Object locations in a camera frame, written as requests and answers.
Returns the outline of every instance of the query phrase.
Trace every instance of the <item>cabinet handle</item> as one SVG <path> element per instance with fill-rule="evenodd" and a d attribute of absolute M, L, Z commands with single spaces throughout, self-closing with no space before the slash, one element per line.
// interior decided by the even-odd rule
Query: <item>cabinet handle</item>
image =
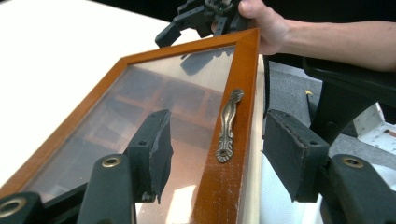
<path fill-rule="evenodd" d="M 242 90 L 233 90 L 230 99 L 221 111 L 219 148 L 216 151 L 216 158 L 221 163 L 229 161 L 233 156 L 233 119 L 236 115 L 236 103 L 241 101 L 243 96 L 244 92 Z"/>

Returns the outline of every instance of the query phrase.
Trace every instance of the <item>human hand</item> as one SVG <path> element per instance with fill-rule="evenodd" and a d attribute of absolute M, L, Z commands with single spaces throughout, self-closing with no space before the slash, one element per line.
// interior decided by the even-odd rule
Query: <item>human hand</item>
<path fill-rule="evenodd" d="M 238 10 L 243 17 L 252 19 L 253 26 L 260 28 L 260 54 L 272 55 L 282 51 L 290 29 L 282 16 L 262 0 L 241 0 Z"/>

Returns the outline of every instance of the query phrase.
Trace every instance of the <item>cabinet door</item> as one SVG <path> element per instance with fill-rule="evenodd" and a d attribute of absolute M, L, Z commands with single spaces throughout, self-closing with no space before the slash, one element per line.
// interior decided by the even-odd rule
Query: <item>cabinet door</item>
<path fill-rule="evenodd" d="M 259 32 L 248 30 L 121 58 L 0 196 L 43 202 L 86 183 L 99 158 L 122 153 L 151 112 L 169 109 L 174 156 L 162 203 L 136 205 L 139 223 L 235 223 L 246 188 Z M 233 157 L 218 162 L 221 109 L 244 92 L 233 120 Z"/>

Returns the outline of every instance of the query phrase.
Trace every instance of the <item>glass pane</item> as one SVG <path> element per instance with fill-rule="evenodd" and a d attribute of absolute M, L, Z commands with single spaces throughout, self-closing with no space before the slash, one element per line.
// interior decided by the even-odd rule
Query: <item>glass pane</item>
<path fill-rule="evenodd" d="M 162 203 L 139 203 L 139 223 L 190 219 L 234 47 L 130 65 L 24 190 L 46 202 L 90 179 L 93 164 L 122 153 L 148 114 L 169 109 L 174 156 Z"/>

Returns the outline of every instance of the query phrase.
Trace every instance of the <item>human arm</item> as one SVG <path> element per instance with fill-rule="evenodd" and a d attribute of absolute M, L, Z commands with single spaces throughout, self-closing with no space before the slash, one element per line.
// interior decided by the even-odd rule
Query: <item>human arm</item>
<path fill-rule="evenodd" d="M 285 20 L 262 0 L 242 0 L 242 16 L 261 31 L 260 53 L 288 53 L 396 72 L 396 22 Z"/>

